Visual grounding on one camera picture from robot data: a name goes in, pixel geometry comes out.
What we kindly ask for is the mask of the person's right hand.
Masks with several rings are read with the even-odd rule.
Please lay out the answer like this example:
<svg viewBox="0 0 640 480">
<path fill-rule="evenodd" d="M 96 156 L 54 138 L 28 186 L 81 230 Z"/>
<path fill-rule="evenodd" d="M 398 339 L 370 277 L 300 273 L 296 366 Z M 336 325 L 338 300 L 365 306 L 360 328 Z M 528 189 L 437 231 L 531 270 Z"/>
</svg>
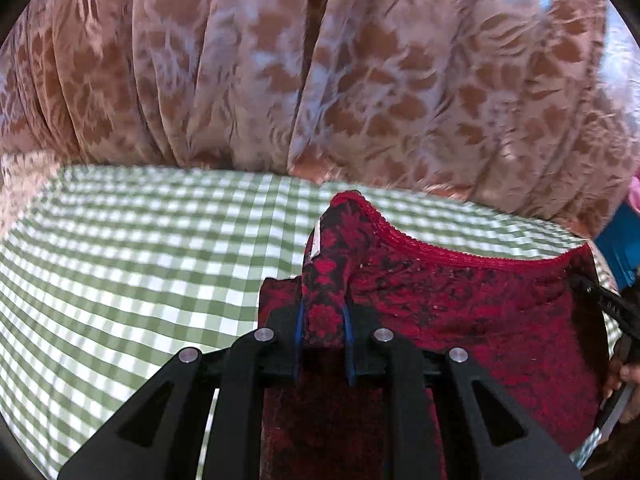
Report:
<svg viewBox="0 0 640 480">
<path fill-rule="evenodd" d="M 620 423 L 628 424 L 639 416 L 640 413 L 640 367 L 638 362 L 625 363 L 617 354 L 608 363 L 608 377 L 604 384 L 603 394 L 608 399 L 623 386 L 635 384 L 634 394 L 629 399 L 626 408 L 620 415 Z"/>
</svg>

